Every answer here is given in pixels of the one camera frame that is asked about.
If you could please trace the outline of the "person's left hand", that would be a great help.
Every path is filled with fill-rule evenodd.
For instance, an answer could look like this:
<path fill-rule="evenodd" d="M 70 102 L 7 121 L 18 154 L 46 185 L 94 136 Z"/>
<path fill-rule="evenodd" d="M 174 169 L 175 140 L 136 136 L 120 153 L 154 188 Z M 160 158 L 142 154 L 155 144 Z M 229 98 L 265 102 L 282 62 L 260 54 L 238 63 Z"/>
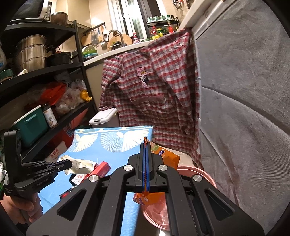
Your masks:
<path fill-rule="evenodd" d="M 38 193 L 29 197 L 31 201 L 4 195 L 1 205 L 14 224 L 33 223 L 43 215 L 43 207 L 40 204 Z"/>

